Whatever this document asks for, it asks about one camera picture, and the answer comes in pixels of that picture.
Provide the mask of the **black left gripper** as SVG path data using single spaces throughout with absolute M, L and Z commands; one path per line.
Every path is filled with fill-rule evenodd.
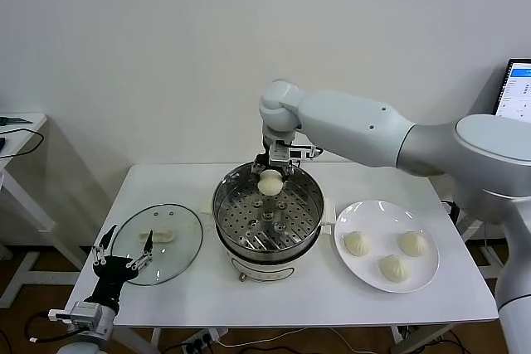
M 98 277 L 92 294 L 85 299 L 86 303 L 96 303 L 105 307 L 118 307 L 119 296 L 125 282 L 136 279 L 153 261 L 153 231 L 149 232 L 142 254 L 138 259 L 128 259 L 108 255 L 109 248 L 117 225 L 113 225 L 104 233 L 97 245 L 91 249 L 93 255 L 93 271 Z

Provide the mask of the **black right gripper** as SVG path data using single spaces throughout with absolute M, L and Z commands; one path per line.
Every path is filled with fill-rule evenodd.
M 251 164 L 251 173 L 260 176 L 265 170 L 281 172 L 283 182 L 287 182 L 294 174 L 294 168 L 290 163 L 271 164 L 267 154 L 258 154 Z

